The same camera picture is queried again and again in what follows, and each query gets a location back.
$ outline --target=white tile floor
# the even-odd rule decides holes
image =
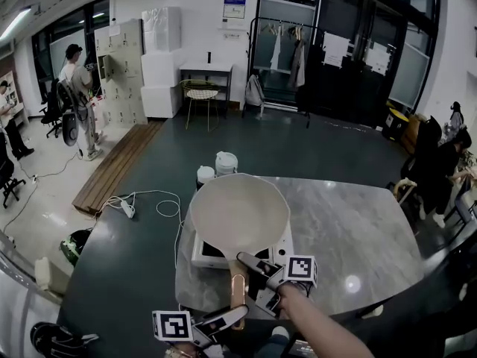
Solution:
[[[27,147],[35,149],[32,155],[20,160],[22,168],[30,176],[61,171],[66,161],[78,152],[77,146],[68,147],[63,143],[61,134],[57,139],[53,135],[46,139],[48,126],[42,125],[39,119],[31,120],[20,132]],[[92,227],[95,223],[79,213],[72,206],[72,201],[104,156],[126,133],[127,129],[124,128],[105,127],[105,139],[101,143],[104,152],[100,157],[92,162],[75,157],[64,172],[40,178],[36,184],[25,176],[19,162],[11,155],[10,146],[7,147],[9,158],[15,163],[13,176],[18,180],[25,179],[27,183],[17,189],[20,201],[16,201],[11,195],[7,209],[0,203],[0,229],[5,230],[6,224],[19,214],[36,187],[21,215],[6,229],[6,234],[15,239],[18,252],[30,262],[47,257],[65,273],[72,273],[73,266],[59,250],[60,242],[70,233]]]

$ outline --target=wooden platform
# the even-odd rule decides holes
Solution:
[[[122,178],[162,124],[161,121],[154,121],[148,125],[134,125],[104,158],[76,195],[72,203],[75,208],[83,213],[95,215],[103,203],[113,195]]]

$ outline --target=trash can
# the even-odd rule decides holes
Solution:
[[[409,119],[395,109],[389,109],[385,125],[382,127],[382,135],[390,140],[397,140],[408,127]]]

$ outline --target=frying pan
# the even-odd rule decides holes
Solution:
[[[285,199],[272,183],[231,174],[206,183],[190,208],[198,236],[222,252],[229,263],[230,307],[244,304],[247,269],[237,261],[237,254],[254,255],[279,241],[290,219]],[[233,329],[243,327],[244,319]]]

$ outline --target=black shoe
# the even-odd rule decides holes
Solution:
[[[33,154],[34,152],[35,152],[35,149],[34,149],[34,148],[26,148],[26,149],[22,152],[22,157],[27,157],[28,155]]]

